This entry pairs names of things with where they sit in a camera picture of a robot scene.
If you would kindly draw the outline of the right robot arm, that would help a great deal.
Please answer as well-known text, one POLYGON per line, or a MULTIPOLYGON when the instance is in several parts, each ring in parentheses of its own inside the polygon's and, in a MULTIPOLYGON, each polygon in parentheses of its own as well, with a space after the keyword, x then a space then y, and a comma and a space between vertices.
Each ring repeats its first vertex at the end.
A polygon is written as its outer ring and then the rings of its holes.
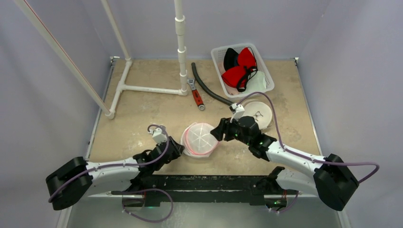
POLYGON ((210 133, 217 141, 237 140, 247 145, 257 158, 286 165, 268 178, 267 188, 272 193, 296 190, 315 195, 331 209, 342 211, 359 187, 348 164, 339 156, 318 156, 286 147, 279 139, 264 134, 251 116, 222 118, 210 133))

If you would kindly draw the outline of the black bra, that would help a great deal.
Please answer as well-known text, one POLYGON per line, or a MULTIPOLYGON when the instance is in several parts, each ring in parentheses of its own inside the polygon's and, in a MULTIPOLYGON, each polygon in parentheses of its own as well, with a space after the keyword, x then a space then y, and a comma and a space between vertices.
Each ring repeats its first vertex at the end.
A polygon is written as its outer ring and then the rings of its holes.
POLYGON ((223 66, 225 71, 228 71, 229 69, 233 67, 237 67, 238 64, 238 56, 239 53, 235 51, 233 48, 228 48, 225 52, 225 56, 223 59, 223 66))

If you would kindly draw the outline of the pink-rimmed mesh laundry bag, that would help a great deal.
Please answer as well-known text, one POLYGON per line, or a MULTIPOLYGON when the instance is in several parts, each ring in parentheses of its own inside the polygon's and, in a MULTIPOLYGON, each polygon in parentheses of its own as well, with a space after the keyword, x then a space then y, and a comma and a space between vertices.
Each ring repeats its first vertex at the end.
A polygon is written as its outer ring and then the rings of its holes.
POLYGON ((192 123, 182 133, 180 144, 183 153, 192 158, 207 158, 218 146, 218 140, 211 135, 214 127, 208 123, 192 123))

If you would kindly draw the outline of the red bra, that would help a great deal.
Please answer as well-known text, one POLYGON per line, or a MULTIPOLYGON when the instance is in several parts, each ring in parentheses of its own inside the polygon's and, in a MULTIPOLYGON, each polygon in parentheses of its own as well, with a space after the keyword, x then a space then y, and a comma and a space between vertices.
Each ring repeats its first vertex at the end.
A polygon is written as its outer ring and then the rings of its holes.
POLYGON ((257 60, 251 47, 245 47, 239 52, 238 64, 238 66, 225 71, 221 78, 227 86, 244 92, 247 89, 248 81, 258 71, 257 60))

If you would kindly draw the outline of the pale green bra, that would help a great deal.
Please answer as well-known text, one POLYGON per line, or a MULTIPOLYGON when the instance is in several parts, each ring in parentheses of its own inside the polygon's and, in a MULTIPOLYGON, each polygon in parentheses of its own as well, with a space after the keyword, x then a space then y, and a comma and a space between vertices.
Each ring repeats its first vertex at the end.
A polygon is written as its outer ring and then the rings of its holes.
POLYGON ((257 71, 255 75, 247 83, 247 94, 259 91, 262 92, 267 88, 266 77, 264 72, 257 71))

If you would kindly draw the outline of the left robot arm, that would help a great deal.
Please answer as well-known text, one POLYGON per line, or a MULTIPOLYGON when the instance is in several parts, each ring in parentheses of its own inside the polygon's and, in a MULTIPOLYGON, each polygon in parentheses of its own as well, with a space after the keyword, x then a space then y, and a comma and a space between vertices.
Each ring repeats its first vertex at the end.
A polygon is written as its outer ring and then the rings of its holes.
POLYGON ((46 177, 53 210, 63 210, 82 197, 109 191, 137 194, 142 179, 151 176, 165 164, 179 158, 185 147, 172 137, 128 159, 112 162, 89 162, 75 157, 46 177))

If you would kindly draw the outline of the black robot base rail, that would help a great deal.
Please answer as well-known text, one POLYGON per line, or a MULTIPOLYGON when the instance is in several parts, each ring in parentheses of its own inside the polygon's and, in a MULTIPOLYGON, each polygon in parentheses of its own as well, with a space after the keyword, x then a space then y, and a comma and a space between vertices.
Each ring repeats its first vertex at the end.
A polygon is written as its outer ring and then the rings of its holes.
POLYGON ((139 195, 146 207, 162 202, 247 203, 281 209, 294 190, 284 190, 269 176, 239 175, 151 175, 142 179, 142 189, 113 191, 113 195, 139 195))

